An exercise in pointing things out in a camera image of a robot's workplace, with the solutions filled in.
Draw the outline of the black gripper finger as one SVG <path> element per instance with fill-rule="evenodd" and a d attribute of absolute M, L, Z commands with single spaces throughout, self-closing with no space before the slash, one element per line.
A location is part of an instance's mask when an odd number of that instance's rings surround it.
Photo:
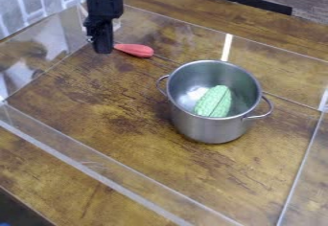
<path fill-rule="evenodd" d="M 98 54 L 110 54 L 112 51 L 112 26 L 88 27 L 87 41 L 92 44 Z"/>

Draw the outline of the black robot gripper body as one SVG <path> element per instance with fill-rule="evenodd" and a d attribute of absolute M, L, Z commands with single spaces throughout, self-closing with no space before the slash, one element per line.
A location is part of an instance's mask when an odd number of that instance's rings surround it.
<path fill-rule="evenodd" d="M 86 0 L 88 15 L 84 26 L 99 26 L 123 14 L 123 0 Z"/>

